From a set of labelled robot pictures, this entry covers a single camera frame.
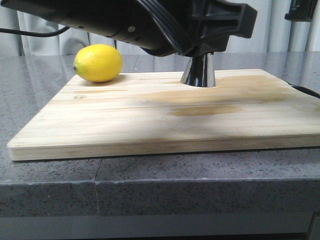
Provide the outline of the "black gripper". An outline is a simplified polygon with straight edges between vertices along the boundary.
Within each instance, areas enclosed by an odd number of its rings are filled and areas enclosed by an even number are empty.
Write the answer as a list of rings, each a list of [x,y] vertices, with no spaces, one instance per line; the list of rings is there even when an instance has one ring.
[[[284,19],[291,22],[310,22],[317,3],[317,0],[291,0],[289,12]]]
[[[224,52],[230,36],[252,37],[258,15],[247,3],[226,0],[146,0],[144,9],[160,41],[145,51],[157,57]]]

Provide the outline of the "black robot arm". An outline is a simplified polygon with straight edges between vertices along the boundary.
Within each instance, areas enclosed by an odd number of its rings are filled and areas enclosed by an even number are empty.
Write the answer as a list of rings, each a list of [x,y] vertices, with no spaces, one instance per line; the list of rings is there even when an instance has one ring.
[[[225,0],[3,0],[1,6],[142,48],[199,57],[249,39],[257,11]]]

